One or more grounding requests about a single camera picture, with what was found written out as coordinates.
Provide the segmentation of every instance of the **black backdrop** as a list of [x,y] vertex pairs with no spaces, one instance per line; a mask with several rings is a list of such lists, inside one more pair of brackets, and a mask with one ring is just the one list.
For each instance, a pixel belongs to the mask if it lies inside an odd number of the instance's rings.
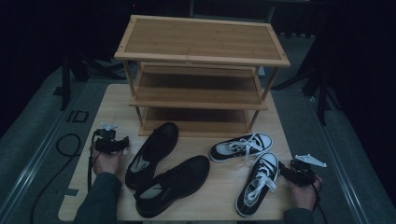
[[343,1],[327,19],[305,61],[314,61],[313,66],[324,66],[330,72],[337,99],[396,204],[394,15],[394,1]]

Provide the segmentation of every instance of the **shoe insole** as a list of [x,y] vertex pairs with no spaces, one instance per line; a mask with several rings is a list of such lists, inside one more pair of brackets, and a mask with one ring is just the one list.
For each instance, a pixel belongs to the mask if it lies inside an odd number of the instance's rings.
[[141,199],[152,199],[152,198],[156,197],[157,195],[159,195],[161,193],[161,191],[163,191],[163,188],[161,188],[161,185],[156,184],[153,187],[146,190],[145,192],[143,192],[140,195],[140,198]]

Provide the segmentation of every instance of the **wooden table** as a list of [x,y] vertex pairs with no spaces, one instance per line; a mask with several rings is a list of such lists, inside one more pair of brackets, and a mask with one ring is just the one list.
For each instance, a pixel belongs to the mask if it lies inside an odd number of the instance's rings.
[[[128,135],[131,145],[125,150],[121,160],[119,178],[123,182],[125,170],[134,155],[146,141],[146,136],[138,136],[139,121],[134,109],[128,106],[130,89],[127,84],[109,85],[100,105],[91,134],[85,144],[78,166],[69,185],[70,189],[78,189],[79,195],[65,196],[59,211],[59,218],[64,221],[73,220],[79,206],[87,195],[87,167],[89,146],[92,133],[100,128],[100,123],[117,123],[116,139],[120,140]],[[289,146],[283,133],[276,107],[271,93],[268,94],[269,109],[261,113],[254,126],[254,132],[269,134],[274,145],[272,152],[284,163],[291,160]],[[195,155],[208,155],[209,149],[225,138],[180,137],[172,153],[161,161],[156,175],[175,167],[184,160]],[[119,220],[268,220],[281,219],[283,212],[291,207],[290,191],[286,180],[280,176],[277,181],[276,194],[268,192],[257,213],[250,218],[242,218],[235,212],[234,202],[248,177],[249,168],[254,158],[247,163],[244,157],[235,158],[224,163],[210,162],[209,176],[204,185],[191,196],[173,203],[160,215],[154,218],[143,218],[135,209],[134,191],[122,186],[120,193],[118,218]]]

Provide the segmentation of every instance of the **human hand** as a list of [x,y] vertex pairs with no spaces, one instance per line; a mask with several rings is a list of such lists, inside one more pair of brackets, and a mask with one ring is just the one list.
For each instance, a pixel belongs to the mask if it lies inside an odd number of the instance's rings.
[[[320,190],[322,179],[317,176],[314,183],[315,188]],[[314,210],[315,203],[317,201],[317,193],[312,187],[312,185],[299,187],[288,180],[288,184],[291,190],[291,197],[293,198],[296,206],[298,208],[305,208],[310,211]]]
[[120,168],[120,159],[123,154],[123,150],[118,151],[113,155],[102,153],[96,149],[93,150],[93,165],[92,169],[96,175],[103,172],[116,174]]

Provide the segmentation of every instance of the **white shoelace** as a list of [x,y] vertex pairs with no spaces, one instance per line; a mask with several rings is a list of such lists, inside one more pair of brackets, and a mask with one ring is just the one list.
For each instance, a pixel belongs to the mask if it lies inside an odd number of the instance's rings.
[[262,162],[263,166],[259,168],[259,172],[256,174],[256,178],[259,178],[259,186],[247,195],[247,198],[251,201],[255,200],[259,196],[260,192],[262,192],[262,188],[264,188],[265,185],[273,193],[275,193],[276,189],[276,184],[271,178],[268,177],[274,171],[274,168],[271,165],[266,164],[266,161],[263,158],[259,158],[259,160],[260,161],[257,162]]
[[256,144],[256,142],[260,142],[260,139],[255,140],[255,138],[259,138],[259,136],[254,133],[253,135],[251,135],[251,137],[246,140],[245,138],[241,138],[239,140],[239,142],[231,142],[228,146],[236,151],[240,151],[245,149],[247,151],[246,156],[245,156],[245,162],[248,162],[248,157],[250,154],[250,149],[251,148],[255,148],[258,149],[259,151],[261,151],[258,156],[260,156],[262,153],[264,153],[264,146],[259,146]]

